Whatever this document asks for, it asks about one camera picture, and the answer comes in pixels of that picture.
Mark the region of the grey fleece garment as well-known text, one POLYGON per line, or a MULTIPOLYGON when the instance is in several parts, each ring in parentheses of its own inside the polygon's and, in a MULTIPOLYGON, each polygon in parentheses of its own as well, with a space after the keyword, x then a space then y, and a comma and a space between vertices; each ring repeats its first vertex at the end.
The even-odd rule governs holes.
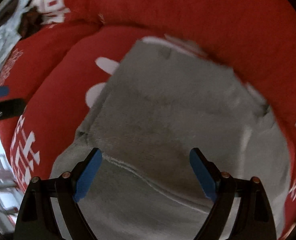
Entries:
POLYGON ((290 158, 272 109, 231 68, 169 46, 136 42, 51 175, 98 148, 79 202, 98 239, 193 239, 212 207, 189 163, 195 147, 235 178, 260 178, 281 236, 290 158))

